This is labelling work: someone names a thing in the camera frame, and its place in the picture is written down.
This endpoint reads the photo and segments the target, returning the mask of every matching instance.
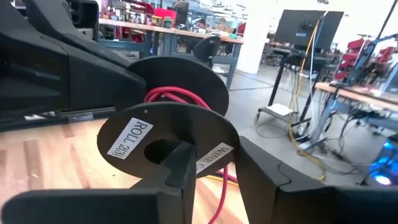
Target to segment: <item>white pillar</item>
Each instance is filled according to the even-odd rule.
[[[277,10],[276,0],[248,0],[246,7],[248,19],[236,68],[242,72],[257,73],[269,25]]]

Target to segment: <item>yellow cable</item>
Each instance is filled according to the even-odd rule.
[[[307,49],[305,51],[305,56],[308,55],[308,51],[310,50],[310,46],[312,44],[312,42],[314,41],[314,36],[317,33],[317,29],[318,29],[318,25],[319,25],[319,20],[317,22],[317,24],[315,25],[315,28],[312,32],[311,38],[310,38],[310,42],[308,43]],[[298,74],[298,84],[297,84],[297,91],[296,94],[293,98],[293,100],[290,102],[290,109],[294,110],[294,108],[296,107],[296,101],[297,98],[299,97],[299,93],[300,93],[300,89],[301,89],[301,73],[304,70],[304,65],[305,65],[305,61],[306,58],[304,57],[302,60],[302,64],[301,64],[301,68],[300,68],[300,73]],[[307,157],[308,159],[310,159],[312,162],[314,162],[319,168],[321,168],[322,171],[322,176],[320,178],[318,178],[320,181],[325,181],[326,179],[326,169],[325,166],[321,163],[321,161],[319,159],[317,159],[316,157],[312,156],[311,154],[307,153],[306,151],[304,151],[303,149],[301,149],[301,147],[299,146],[299,144],[297,144],[296,140],[294,139],[293,136],[293,131],[292,128],[290,127],[290,125],[292,124],[292,113],[290,114],[290,118],[289,118],[289,125],[288,125],[288,129],[289,129],[289,137],[290,140],[294,143],[295,147],[297,148],[297,151],[299,153],[301,153],[302,155],[304,155],[305,157]]]
[[[221,181],[221,182],[223,181],[223,179],[221,177],[215,177],[215,176],[212,176],[212,175],[207,175],[206,178],[213,179],[213,180],[218,180],[218,181]],[[233,181],[229,180],[228,183],[233,185],[233,186],[235,186],[235,187],[239,187],[239,185],[237,183],[233,182]]]

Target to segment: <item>black chair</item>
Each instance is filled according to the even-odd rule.
[[[201,40],[193,49],[193,55],[203,63],[208,63],[213,68],[213,57],[217,55],[221,38],[212,36]]]

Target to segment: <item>computer monitor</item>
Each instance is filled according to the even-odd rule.
[[[284,10],[274,41],[307,46],[315,24],[325,11]],[[329,49],[344,12],[329,11],[323,19],[316,49]]]
[[[173,7],[171,10],[175,10],[177,12],[177,16],[175,18],[176,26],[180,24],[185,25],[187,23],[188,9],[189,2],[173,2]]]

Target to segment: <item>wire label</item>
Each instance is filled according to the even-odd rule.
[[[223,142],[219,143],[218,146],[197,161],[197,174],[230,153],[233,149],[234,147]]]
[[[126,159],[152,128],[153,125],[145,121],[131,118],[107,154]]]

